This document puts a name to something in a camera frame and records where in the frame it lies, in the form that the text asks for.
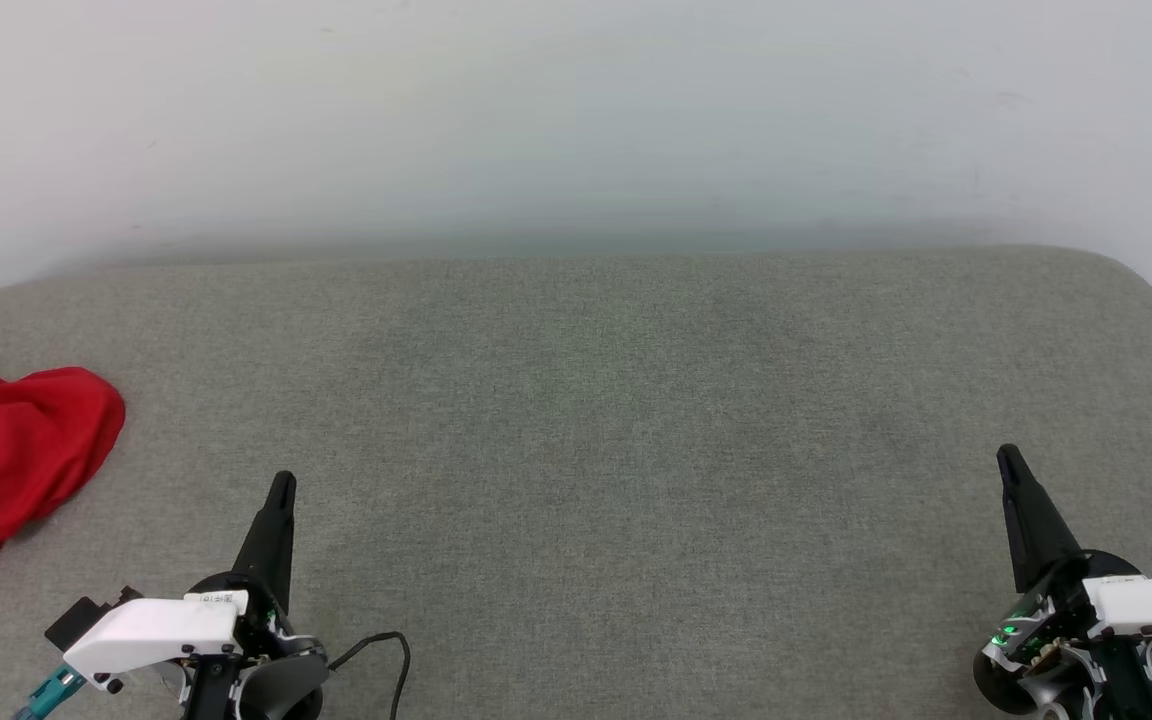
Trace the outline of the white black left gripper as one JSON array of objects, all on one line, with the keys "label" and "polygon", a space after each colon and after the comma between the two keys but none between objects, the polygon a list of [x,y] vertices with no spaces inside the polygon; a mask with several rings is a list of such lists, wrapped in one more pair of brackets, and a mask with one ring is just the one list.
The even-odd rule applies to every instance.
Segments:
[{"label": "white black left gripper", "polygon": [[262,670],[298,650],[291,611],[297,479],[278,471],[230,573],[202,579],[179,598],[150,598],[111,611],[65,652],[88,683],[116,694],[123,675],[152,669],[175,687],[180,720],[300,720],[300,688]]}]

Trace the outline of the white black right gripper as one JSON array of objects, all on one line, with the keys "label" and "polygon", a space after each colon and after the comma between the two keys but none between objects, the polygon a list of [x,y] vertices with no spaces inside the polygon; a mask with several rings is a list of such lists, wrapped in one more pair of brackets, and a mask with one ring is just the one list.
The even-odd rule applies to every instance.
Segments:
[{"label": "white black right gripper", "polygon": [[1152,720],[1152,578],[1079,547],[1018,446],[998,447],[1020,600],[986,643],[986,700],[1039,720]]}]

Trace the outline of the red and white t-shirt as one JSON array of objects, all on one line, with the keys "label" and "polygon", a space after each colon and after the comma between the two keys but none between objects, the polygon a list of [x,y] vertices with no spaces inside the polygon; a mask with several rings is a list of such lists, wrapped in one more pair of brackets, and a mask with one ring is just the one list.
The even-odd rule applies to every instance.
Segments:
[{"label": "red and white t-shirt", "polygon": [[0,551],[86,486],[124,420],[122,395],[88,369],[0,377]]}]

